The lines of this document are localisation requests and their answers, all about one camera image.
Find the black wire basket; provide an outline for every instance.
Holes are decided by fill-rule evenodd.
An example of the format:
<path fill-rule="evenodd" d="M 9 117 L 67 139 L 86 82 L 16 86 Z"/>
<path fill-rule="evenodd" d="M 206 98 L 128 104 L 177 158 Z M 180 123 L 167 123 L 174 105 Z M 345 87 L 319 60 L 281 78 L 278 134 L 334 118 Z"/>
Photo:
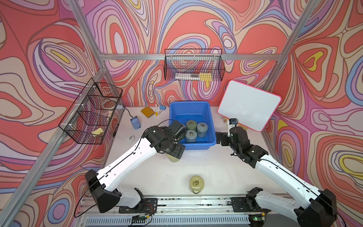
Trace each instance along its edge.
<path fill-rule="evenodd" d="M 59 127 L 78 144 L 102 144 L 112 116 L 121 100 L 122 89 L 108 83 L 94 82 L 91 79 L 82 92 L 87 94 L 74 115 L 69 122 L 64 123 L 63 120 L 71 108 L 68 109 Z"/>
<path fill-rule="evenodd" d="M 165 49 L 165 80 L 222 81 L 221 49 Z"/>

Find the black cable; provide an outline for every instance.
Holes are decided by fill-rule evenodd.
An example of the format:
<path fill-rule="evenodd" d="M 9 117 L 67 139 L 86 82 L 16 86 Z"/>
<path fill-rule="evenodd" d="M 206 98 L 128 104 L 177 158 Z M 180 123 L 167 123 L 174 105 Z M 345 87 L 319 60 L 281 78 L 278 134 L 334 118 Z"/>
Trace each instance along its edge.
<path fill-rule="evenodd" d="M 134 151 L 136 151 L 136 149 L 139 147 L 139 144 L 140 144 L 140 142 L 141 142 L 141 140 L 142 140 L 142 137 L 144 136 L 144 133 L 146 132 L 146 130 L 148 130 L 149 128 L 147 128 L 147 129 L 145 129 L 145 131 L 141 134 L 141 138 L 140 138 L 140 140 L 139 140 L 139 143 L 137 144 L 137 146 L 136 146 L 136 148 L 135 148 L 135 150 Z"/>
<path fill-rule="evenodd" d="M 148 223 L 146 223 L 146 225 L 144 225 L 144 226 L 147 226 L 148 224 L 150 224 L 150 222 L 152 222 L 152 215 L 150 217 L 151 217 L 150 221 Z"/>
<path fill-rule="evenodd" d="M 141 142 L 141 139 L 142 139 L 142 137 L 144 136 L 144 133 L 146 132 L 146 130 L 142 133 L 142 135 L 141 135 L 141 138 L 140 138 L 140 140 L 139 140 L 139 143 L 137 144 L 137 146 L 136 146 L 136 148 L 135 148 L 135 151 L 136 151 L 136 149 L 139 147 L 139 144 L 140 144 L 140 142 Z"/>
<path fill-rule="evenodd" d="M 79 216 L 82 216 L 85 212 L 87 212 L 89 209 L 91 209 L 92 207 L 94 207 L 94 206 L 96 206 L 96 204 L 95 205 L 93 205 L 93 206 L 91 206 L 90 208 L 88 208 L 88 209 L 86 209 L 83 213 L 81 213 L 80 215 L 78 215 L 78 216 L 74 216 L 75 218 L 78 218 Z"/>
<path fill-rule="evenodd" d="M 131 154 L 129 154 L 128 156 L 126 156 L 124 159 L 122 159 L 119 163 L 117 163 L 114 167 L 112 167 L 108 172 L 106 172 L 106 174 L 108 174 L 109 172 L 111 172 L 111 170 L 113 170 L 118 164 L 120 164 L 123 160 L 125 160 L 126 158 L 128 158 L 130 155 L 134 154 L 134 152 L 132 152 Z M 76 207 L 74 208 L 74 213 L 73 213 L 73 217 L 74 218 L 78 218 L 79 216 L 83 215 L 85 212 L 87 212 L 89 209 L 91 209 L 92 207 L 96 206 L 93 205 L 90 208 L 88 208 L 86 211 L 84 211 L 83 213 L 81 213 L 80 215 L 76 216 L 76 210 L 77 207 L 79 205 L 79 203 L 81 202 L 81 199 L 83 198 L 83 196 L 86 194 L 87 191 L 89 191 L 90 188 L 92 188 L 97 182 L 99 182 L 105 175 L 103 175 L 102 177 L 100 177 L 99 179 L 97 179 L 96 182 L 94 182 L 91 186 L 88 187 L 88 189 L 83 193 L 83 195 L 79 198 L 78 203 L 76 205 Z"/>
<path fill-rule="evenodd" d="M 175 121 L 173 119 L 166 119 L 165 121 Z"/>
<path fill-rule="evenodd" d="M 237 124 L 238 124 L 238 119 L 236 119 L 237 121 L 236 121 L 236 123 L 234 124 L 234 127 L 237 127 Z M 237 145 L 236 145 L 236 138 L 232 135 L 232 137 L 233 137 L 233 139 L 234 139 L 234 149 L 236 150 L 237 149 Z M 232 154 L 231 154 L 231 156 L 238 156 L 237 155 L 237 152 L 236 151 L 234 151 Z"/>
<path fill-rule="evenodd" d="M 264 160 L 264 161 L 268 161 L 271 162 L 270 160 L 267 159 L 258 159 L 258 160 Z M 284 170 L 283 168 L 281 168 L 280 166 L 276 165 L 275 163 L 271 162 L 272 164 L 274 164 L 276 167 L 278 167 L 279 169 L 281 169 L 282 171 L 284 171 L 285 173 L 287 173 L 288 175 L 292 176 L 295 180 L 297 180 L 300 184 L 302 184 L 305 188 L 309 189 L 314 195 L 316 195 L 316 197 L 320 198 L 322 201 L 324 201 L 328 206 L 330 206 L 330 208 L 332 208 L 338 215 L 339 217 L 342 219 L 343 223 L 344 223 L 344 227 L 347 227 L 347 223 L 345 222 L 344 218 L 338 213 L 338 211 L 331 206 L 327 201 L 325 201 L 323 198 L 321 198 L 320 196 L 318 196 L 315 192 L 313 192 L 309 187 L 307 187 L 305 184 L 303 184 L 301 181 L 299 181 L 294 175 L 292 175 L 291 173 L 287 172 L 286 170 Z"/>
<path fill-rule="evenodd" d="M 130 111 L 128 109 L 125 108 L 125 110 L 127 110 L 127 112 L 129 113 L 130 117 L 133 117 L 133 116 L 131 116 Z"/>
<path fill-rule="evenodd" d="M 256 211 L 256 209 L 254 209 L 254 210 L 251 210 L 248 206 L 247 206 L 247 202 L 246 203 L 234 203 L 234 202 L 232 202 L 232 201 L 226 201 L 226 203 L 228 204 L 228 205 L 238 205 L 238 206 L 246 206 L 246 208 L 247 209 L 249 209 L 250 211 Z"/>

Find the green weight canister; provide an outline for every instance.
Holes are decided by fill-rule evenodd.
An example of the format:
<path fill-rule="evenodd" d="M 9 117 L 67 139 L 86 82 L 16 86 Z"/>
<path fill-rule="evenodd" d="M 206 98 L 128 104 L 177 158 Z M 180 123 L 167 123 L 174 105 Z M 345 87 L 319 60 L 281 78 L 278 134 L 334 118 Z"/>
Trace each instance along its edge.
<path fill-rule="evenodd" d="M 185 135 L 185 141 L 187 143 L 194 143 L 197 141 L 197 132 L 193 129 L 189 129 Z"/>
<path fill-rule="evenodd" d="M 189 129 L 192 129 L 194 131 L 197 130 L 197 122 L 196 121 L 193 121 L 193 120 L 190 120 L 187 122 L 187 130 Z"/>
<path fill-rule="evenodd" d="M 207 131 L 208 131 L 208 125 L 206 123 L 200 122 L 197 125 L 197 134 L 198 134 L 198 137 L 204 138 L 207 135 Z"/>

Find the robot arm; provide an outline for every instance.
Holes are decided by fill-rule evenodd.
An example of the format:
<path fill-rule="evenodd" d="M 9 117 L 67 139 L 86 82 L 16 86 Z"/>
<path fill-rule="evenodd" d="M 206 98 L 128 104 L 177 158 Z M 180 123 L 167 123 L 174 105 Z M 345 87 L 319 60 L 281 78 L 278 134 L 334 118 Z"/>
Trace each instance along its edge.
<path fill-rule="evenodd" d="M 114 206 L 135 207 L 141 201 L 142 193 L 138 189 L 120 190 L 117 186 L 139 164 L 156 153 L 163 151 L 180 159 L 185 146 L 179 142 L 185 133 L 186 129 L 178 121 L 168 127 L 152 126 L 116 161 L 98 172 L 88 171 L 86 181 L 99 211 L 104 213 Z"/>
<path fill-rule="evenodd" d="M 236 127 L 237 122 L 235 118 L 229 120 L 229 133 L 216 132 L 217 143 L 230 146 L 235 156 L 269 176 L 295 199 L 272 195 L 255 187 L 246 195 L 248 207 L 251 210 L 273 210 L 295 220 L 301 227 L 330 227 L 337 219 L 335 195 L 328 189 L 321 191 L 308 184 L 278 163 L 266 150 L 250 144 L 247 132 Z"/>

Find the psychedelic wallpaper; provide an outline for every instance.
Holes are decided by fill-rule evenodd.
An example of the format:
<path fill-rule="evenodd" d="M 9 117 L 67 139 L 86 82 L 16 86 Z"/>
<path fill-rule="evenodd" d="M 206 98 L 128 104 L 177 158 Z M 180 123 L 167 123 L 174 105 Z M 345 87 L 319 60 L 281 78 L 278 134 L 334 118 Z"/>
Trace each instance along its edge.
<path fill-rule="evenodd" d="M 0 1 L 0 209 L 97 71 L 64 1 Z M 67 137 L 13 226 L 70 226 L 83 175 L 100 168 L 110 139 L 93 146 Z"/>
<path fill-rule="evenodd" d="M 223 53 L 266 54 L 281 53 L 305 5 L 305 0 L 88 0 L 82 10 L 102 53 L 218 47 Z M 130 106 L 188 100 L 218 106 L 229 80 L 260 88 L 274 63 L 225 61 L 222 82 L 180 82 L 165 81 L 164 61 L 105 62 Z"/>
<path fill-rule="evenodd" d="M 282 163 L 334 192 L 351 227 L 363 226 L 362 68 L 362 1 L 322 0 L 270 87 L 282 102 L 266 126 Z"/>

